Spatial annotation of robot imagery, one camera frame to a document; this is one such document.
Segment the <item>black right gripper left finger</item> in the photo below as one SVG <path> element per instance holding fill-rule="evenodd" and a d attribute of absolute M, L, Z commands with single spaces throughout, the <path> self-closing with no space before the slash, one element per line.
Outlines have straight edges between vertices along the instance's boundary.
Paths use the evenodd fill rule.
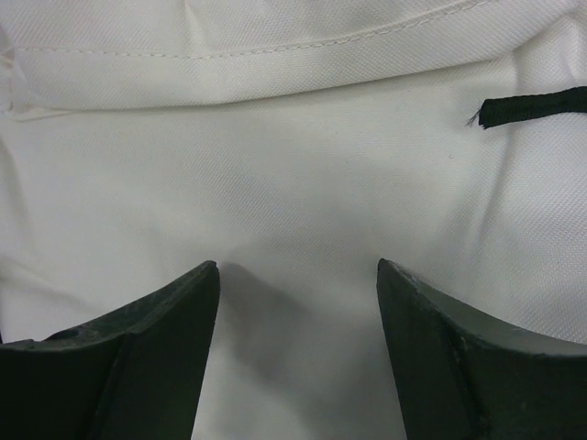
<path fill-rule="evenodd" d="M 188 439 L 220 296 L 207 261 L 48 338 L 1 346 L 4 439 Z"/>

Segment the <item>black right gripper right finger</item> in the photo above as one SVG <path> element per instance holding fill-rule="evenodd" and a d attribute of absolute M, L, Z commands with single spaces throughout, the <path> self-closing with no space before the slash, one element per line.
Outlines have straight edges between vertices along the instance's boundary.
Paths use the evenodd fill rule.
<path fill-rule="evenodd" d="M 585 438 L 584 344 L 509 324 L 387 259 L 376 289 L 407 438 Z"/>

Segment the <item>beige canvas backpack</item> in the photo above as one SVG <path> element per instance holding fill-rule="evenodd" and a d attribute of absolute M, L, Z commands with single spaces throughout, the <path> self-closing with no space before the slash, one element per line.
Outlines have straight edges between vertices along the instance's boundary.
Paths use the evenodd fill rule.
<path fill-rule="evenodd" d="M 196 439 L 401 439 L 389 259 L 586 339 L 583 1 L 4 1 L 1 332 L 42 339 L 205 260 Z"/>

